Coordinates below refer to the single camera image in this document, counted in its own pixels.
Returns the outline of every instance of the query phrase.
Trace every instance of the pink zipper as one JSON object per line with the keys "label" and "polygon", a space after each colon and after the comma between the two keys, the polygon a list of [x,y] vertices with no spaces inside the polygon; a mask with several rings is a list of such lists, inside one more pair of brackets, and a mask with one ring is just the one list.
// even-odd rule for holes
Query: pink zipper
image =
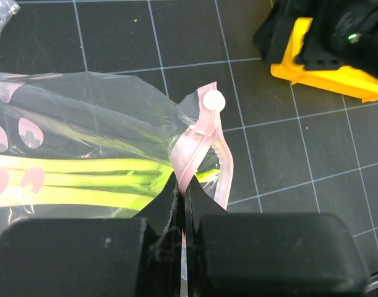
{"label": "pink zipper", "polygon": [[220,112],[226,105],[217,83],[205,85],[197,90],[199,97],[199,119],[178,139],[171,151],[171,163],[178,179],[179,191],[184,194],[207,152],[212,147],[220,164],[220,174],[215,191],[215,201],[224,209],[233,180],[233,156],[223,137]]}

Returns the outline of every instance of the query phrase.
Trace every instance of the black cutting mat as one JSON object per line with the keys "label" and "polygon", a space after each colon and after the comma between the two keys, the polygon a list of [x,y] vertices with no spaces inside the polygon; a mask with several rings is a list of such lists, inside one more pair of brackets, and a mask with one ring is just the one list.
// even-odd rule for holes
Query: black cutting mat
{"label": "black cutting mat", "polygon": [[273,78],[252,44],[270,0],[19,3],[0,71],[133,74],[174,101],[218,81],[229,211],[335,213],[378,271],[378,102]]}

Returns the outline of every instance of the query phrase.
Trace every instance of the yellow container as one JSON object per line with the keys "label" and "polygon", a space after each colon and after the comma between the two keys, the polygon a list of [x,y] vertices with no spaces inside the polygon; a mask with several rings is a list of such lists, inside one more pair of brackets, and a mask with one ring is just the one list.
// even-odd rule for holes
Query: yellow container
{"label": "yellow container", "polygon": [[311,87],[341,93],[362,99],[362,102],[378,100],[378,79],[350,66],[334,71],[306,71],[304,66],[293,62],[303,46],[304,34],[308,31],[312,19],[297,19],[285,55],[281,64],[271,65],[271,74],[290,80],[292,84],[304,84]]}

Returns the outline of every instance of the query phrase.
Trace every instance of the yellow tray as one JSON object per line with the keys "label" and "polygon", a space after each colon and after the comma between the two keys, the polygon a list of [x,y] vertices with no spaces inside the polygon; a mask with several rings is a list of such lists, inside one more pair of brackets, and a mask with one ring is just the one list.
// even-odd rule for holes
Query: yellow tray
{"label": "yellow tray", "polygon": [[303,45],[304,34],[308,31],[312,19],[297,19],[285,55],[281,64],[271,65],[271,74],[290,80],[292,84],[304,84],[311,87],[341,93],[362,99],[362,102],[378,100],[378,79],[350,66],[334,71],[306,71],[304,66],[293,62]]}

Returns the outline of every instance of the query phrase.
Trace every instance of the white round button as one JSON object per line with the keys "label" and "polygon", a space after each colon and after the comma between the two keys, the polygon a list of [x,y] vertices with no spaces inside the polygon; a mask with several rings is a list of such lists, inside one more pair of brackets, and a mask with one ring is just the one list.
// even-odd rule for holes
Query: white round button
{"label": "white round button", "polygon": [[218,90],[209,91],[202,100],[205,108],[221,112],[226,106],[226,99]]}

